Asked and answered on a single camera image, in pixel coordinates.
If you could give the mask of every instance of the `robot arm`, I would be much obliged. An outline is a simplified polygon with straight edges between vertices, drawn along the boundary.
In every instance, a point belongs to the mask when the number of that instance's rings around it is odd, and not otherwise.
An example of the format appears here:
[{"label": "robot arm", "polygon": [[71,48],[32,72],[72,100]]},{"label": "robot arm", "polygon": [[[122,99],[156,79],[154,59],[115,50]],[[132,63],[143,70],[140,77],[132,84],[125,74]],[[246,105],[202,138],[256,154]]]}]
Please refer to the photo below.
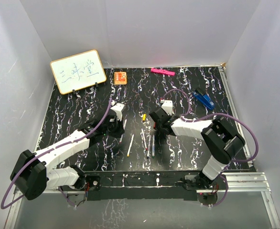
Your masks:
[{"label": "robot arm", "polygon": [[156,128],[166,135],[184,135],[206,142],[212,155],[195,182],[199,186],[209,188],[244,147],[245,140],[224,117],[187,122],[178,116],[172,116],[172,107],[172,101],[163,100],[161,108],[151,112],[150,116],[156,123]]},{"label": "robot arm", "polygon": [[28,200],[37,198],[45,189],[68,185],[74,189],[85,186],[85,173],[77,166],[54,169],[60,162],[70,156],[85,150],[101,141],[104,135],[120,138],[124,133],[122,111],[125,105],[112,103],[112,107],[103,123],[89,136],[85,137],[97,126],[99,120],[86,122],[63,140],[34,153],[26,150],[22,152],[11,174],[11,180],[21,168],[32,158],[43,152],[54,149],[48,154],[32,162],[18,177],[15,185]]}]

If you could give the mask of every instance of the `small whiteboard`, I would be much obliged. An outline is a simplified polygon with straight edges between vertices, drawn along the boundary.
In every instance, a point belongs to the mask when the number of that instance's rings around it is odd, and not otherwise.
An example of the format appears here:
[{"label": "small whiteboard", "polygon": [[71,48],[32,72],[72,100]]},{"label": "small whiteboard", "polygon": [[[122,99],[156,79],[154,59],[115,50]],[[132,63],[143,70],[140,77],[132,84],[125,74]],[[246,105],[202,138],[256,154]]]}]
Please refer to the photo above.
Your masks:
[{"label": "small whiteboard", "polygon": [[67,94],[106,81],[96,50],[68,56],[50,63],[60,94]]}]

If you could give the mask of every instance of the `gray floor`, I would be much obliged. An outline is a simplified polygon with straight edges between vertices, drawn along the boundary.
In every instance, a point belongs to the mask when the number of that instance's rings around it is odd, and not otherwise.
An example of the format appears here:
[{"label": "gray floor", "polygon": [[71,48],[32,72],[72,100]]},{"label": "gray floor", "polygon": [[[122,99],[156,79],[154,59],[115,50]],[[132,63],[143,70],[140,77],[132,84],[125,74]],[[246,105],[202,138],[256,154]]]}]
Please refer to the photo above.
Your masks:
[{"label": "gray floor", "polygon": [[61,194],[22,199],[15,229],[269,229],[260,192],[231,192],[219,206],[180,199],[87,201],[74,210]]}]

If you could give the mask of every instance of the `orange box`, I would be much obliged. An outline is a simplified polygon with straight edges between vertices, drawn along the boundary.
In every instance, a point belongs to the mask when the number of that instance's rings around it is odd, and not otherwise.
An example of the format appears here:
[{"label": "orange box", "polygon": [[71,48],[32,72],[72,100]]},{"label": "orange box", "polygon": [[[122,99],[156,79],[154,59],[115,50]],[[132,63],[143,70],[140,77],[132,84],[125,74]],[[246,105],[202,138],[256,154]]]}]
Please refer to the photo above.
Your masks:
[{"label": "orange box", "polygon": [[115,85],[125,85],[127,84],[126,72],[116,72],[114,74]]}]

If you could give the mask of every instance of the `marble pattern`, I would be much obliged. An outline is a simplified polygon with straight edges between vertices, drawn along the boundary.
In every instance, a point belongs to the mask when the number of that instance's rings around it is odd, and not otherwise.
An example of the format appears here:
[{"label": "marble pattern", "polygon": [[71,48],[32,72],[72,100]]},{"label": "marble pattern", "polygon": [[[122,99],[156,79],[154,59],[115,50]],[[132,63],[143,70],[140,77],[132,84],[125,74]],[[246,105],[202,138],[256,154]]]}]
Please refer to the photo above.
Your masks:
[{"label": "marble pattern", "polygon": [[[85,171],[143,171],[143,170],[201,170],[207,163],[210,152],[204,142],[186,136],[156,135],[155,158],[148,158],[141,137],[145,132],[146,143],[154,134],[153,121],[149,112],[160,106],[160,98],[170,89],[180,88],[190,96],[191,110],[187,118],[199,118],[210,114],[192,92],[201,87],[215,103],[214,113],[232,114],[224,85],[217,67],[165,68],[174,71],[175,76],[151,73],[149,68],[105,69],[107,81],[98,88],[90,87],[76,92],[76,95],[61,95],[54,86],[49,108],[39,138],[38,149],[45,148],[65,138],[85,121],[100,119],[105,112],[109,97],[126,105],[123,111],[127,120],[122,143],[119,139],[104,137],[103,141],[79,152],[58,167],[78,165]],[[114,72],[127,72],[127,85],[114,85]],[[181,93],[173,92],[171,99],[175,114],[186,111],[187,100]],[[134,134],[130,156],[127,151]],[[240,152],[237,159],[245,159]],[[247,163],[232,163],[228,169],[248,169]]]}]

